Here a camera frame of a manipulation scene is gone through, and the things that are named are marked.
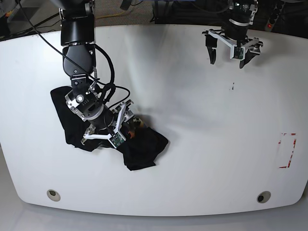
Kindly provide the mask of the black printed T-shirt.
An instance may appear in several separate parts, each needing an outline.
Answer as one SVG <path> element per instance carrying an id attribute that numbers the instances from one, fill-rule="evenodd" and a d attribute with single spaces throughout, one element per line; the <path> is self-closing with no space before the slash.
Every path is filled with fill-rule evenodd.
<path id="1" fill-rule="evenodd" d="M 99 147 L 114 149 L 108 140 L 87 140 L 81 143 L 85 130 L 90 126 L 88 121 L 83 122 L 77 115 L 73 114 L 67 107 L 65 95 L 72 90 L 71 87 L 59 87 L 51 90 L 51 99 L 54 104 L 61 125 L 64 129 L 65 141 L 75 148 L 92 152 Z M 155 166 L 156 157 L 163 152 L 168 144 L 168 139 L 141 122 L 135 122 L 135 129 L 129 131 L 122 128 L 127 140 L 116 150 L 123 155 L 124 165 L 130 170 L 140 170 Z"/>

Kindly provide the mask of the red tape rectangle marking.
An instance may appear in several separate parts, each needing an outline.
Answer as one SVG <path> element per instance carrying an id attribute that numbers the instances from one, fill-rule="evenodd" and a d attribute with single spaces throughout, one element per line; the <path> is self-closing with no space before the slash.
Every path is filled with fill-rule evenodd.
<path id="1" fill-rule="evenodd" d="M 286 169 L 290 167 L 295 151 L 296 139 L 296 133 L 281 134 L 276 155 L 276 165 L 278 166 L 278 169 Z"/>

